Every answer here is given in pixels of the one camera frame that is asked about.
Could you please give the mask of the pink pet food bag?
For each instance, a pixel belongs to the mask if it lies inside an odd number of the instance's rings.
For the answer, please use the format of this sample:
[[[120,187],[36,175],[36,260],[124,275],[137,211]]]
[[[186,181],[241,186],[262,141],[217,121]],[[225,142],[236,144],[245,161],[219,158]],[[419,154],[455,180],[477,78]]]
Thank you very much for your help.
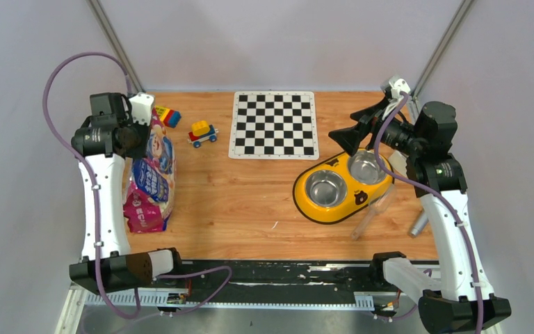
[[[124,217],[132,233],[163,232],[175,206],[175,149],[168,127],[152,114],[145,157],[131,162]]]

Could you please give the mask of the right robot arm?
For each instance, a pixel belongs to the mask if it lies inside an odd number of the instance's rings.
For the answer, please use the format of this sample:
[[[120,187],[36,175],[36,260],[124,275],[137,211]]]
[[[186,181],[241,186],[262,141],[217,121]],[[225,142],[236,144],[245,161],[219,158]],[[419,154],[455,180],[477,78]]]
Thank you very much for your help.
[[[352,127],[333,130],[329,137],[355,155],[361,142],[377,152],[387,145],[406,156],[406,174],[395,175],[412,185],[431,224],[439,256],[441,278],[432,279],[401,253],[375,256],[369,280],[378,290],[392,285],[416,304],[429,333],[481,333],[509,317],[509,300],[498,297],[482,267],[469,220],[467,182],[459,161],[451,154],[458,128],[455,108],[443,102],[423,105],[414,123],[386,115],[382,100],[354,112]]]

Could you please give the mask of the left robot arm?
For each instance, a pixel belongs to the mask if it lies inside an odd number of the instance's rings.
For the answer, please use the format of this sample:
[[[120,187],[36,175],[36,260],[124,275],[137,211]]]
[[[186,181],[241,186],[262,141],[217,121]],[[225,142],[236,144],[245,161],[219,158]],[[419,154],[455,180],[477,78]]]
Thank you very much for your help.
[[[69,274],[94,294],[146,287],[157,276],[178,287],[185,278],[175,248],[132,253],[124,226],[124,168],[128,158],[144,162],[154,105],[146,93],[91,95],[91,114],[71,139],[84,185],[86,236]]]

